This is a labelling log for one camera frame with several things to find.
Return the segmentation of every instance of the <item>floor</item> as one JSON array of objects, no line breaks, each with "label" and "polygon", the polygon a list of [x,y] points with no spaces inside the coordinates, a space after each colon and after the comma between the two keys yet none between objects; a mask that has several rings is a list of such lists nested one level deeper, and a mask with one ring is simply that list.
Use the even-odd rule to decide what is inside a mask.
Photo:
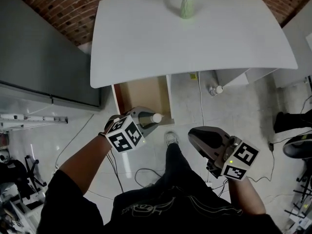
[{"label": "floor", "polygon": [[[277,90],[271,76],[257,82],[242,86],[228,87],[214,98],[205,89],[205,79],[201,80],[202,106],[205,125],[220,127],[230,135],[236,135],[253,143],[261,150],[256,163],[248,176],[257,180],[263,176],[270,178],[273,157],[268,149],[268,141],[280,141],[286,137],[306,131],[306,129],[287,131],[275,135],[273,133],[274,116],[279,111],[298,113],[304,100],[308,97],[308,87],[304,83],[286,89]],[[205,168],[206,160],[192,147],[187,139],[188,131],[202,125],[200,94],[197,80],[190,80],[188,74],[172,76],[172,97],[175,125],[159,126],[146,139],[147,144],[137,151],[128,154],[115,153],[119,178],[125,191],[138,189],[134,180],[139,168],[150,168],[164,172],[165,151],[163,135],[167,130],[174,130],[180,137],[180,147],[190,166],[205,181],[212,182],[212,187],[222,185],[223,177],[215,179],[208,176]],[[75,140],[67,147],[58,160],[61,165],[67,158],[84,146],[102,131],[108,118],[116,113],[112,94],[105,109],[92,117]],[[90,116],[70,121],[67,125],[51,125],[30,130],[15,131],[10,134],[10,152],[16,158],[23,159],[26,154],[39,159],[39,172],[43,180],[49,182],[55,171],[58,154],[83,127]],[[288,219],[284,209],[290,209],[296,178],[303,169],[303,162],[286,157],[282,153],[283,143],[275,145],[275,166],[272,181],[262,179],[253,183],[264,201],[267,212],[278,225],[283,228]],[[142,171],[137,180],[148,185],[157,180],[152,172]],[[112,199],[121,193],[111,164],[107,159],[102,163],[86,198],[97,204],[104,223],[110,220],[113,206]],[[229,200],[228,188],[225,187],[222,198]]]}]

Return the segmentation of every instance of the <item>bottle cap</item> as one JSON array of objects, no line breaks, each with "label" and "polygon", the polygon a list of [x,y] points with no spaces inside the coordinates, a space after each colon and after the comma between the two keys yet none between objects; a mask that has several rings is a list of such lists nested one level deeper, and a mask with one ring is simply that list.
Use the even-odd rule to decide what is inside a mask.
[{"label": "bottle cap", "polygon": [[217,86],[215,88],[215,91],[216,91],[217,94],[221,94],[223,92],[223,87],[222,86]]},{"label": "bottle cap", "polygon": [[152,116],[152,121],[154,123],[160,123],[161,122],[161,119],[162,119],[162,115],[161,114],[154,114]]}]

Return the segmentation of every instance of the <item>white sneaker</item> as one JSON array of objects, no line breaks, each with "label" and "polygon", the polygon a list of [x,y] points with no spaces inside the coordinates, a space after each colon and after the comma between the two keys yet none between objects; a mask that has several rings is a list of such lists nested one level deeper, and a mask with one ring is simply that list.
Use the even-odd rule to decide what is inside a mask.
[{"label": "white sneaker", "polygon": [[172,143],[179,144],[178,139],[179,137],[177,136],[177,134],[172,131],[168,131],[165,133],[165,142],[167,146],[169,146]]}]

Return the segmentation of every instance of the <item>black t-shirt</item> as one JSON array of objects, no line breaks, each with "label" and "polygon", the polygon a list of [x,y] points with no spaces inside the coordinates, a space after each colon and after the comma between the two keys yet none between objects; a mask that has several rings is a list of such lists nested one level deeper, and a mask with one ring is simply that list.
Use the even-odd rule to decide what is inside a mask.
[{"label": "black t-shirt", "polygon": [[49,184],[38,234],[201,231],[205,233],[278,233],[269,215],[246,215],[207,187],[198,195],[173,186],[120,208],[115,198],[111,221],[103,225],[96,204],[83,197],[75,182],[57,171]]}]

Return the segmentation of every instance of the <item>table top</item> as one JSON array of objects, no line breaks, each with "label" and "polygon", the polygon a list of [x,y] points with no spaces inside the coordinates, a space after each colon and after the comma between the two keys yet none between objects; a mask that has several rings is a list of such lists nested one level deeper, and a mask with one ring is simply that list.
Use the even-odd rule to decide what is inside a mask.
[{"label": "table top", "polygon": [[140,78],[231,68],[296,69],[291,47],[262,0],[102,0],[91,52],[94,88]]}]

